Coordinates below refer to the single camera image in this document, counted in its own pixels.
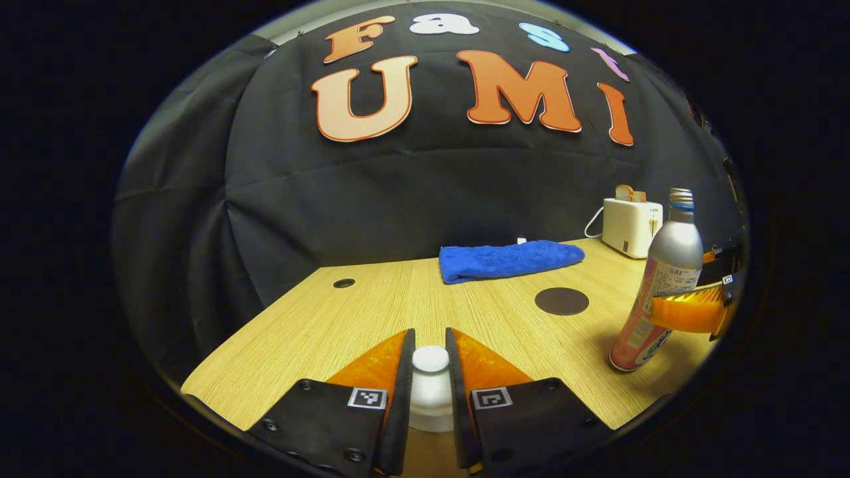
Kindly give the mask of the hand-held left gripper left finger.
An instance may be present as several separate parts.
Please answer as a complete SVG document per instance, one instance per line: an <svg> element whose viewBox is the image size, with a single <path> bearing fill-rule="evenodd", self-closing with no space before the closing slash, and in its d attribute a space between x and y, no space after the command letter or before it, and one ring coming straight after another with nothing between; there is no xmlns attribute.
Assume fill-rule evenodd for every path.
<svg viewBox="0 0 850 478"><path fill-rule="evenodd" d="M415 345L415 330L406 329L327 381L298 379L246 430L246 441L313 477L400 475Z"/></svg>

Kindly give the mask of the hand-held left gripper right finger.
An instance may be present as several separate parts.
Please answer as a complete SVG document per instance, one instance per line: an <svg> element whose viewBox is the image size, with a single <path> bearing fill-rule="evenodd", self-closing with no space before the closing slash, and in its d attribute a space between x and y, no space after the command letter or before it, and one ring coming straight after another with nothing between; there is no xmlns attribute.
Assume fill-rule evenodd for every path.
<svg viewBox="0 0 850 478"><path fill-rule="evenodd" d="M614 431L559 378L534 380L448 327L458 465L473 477L571 477Z"/></svg>

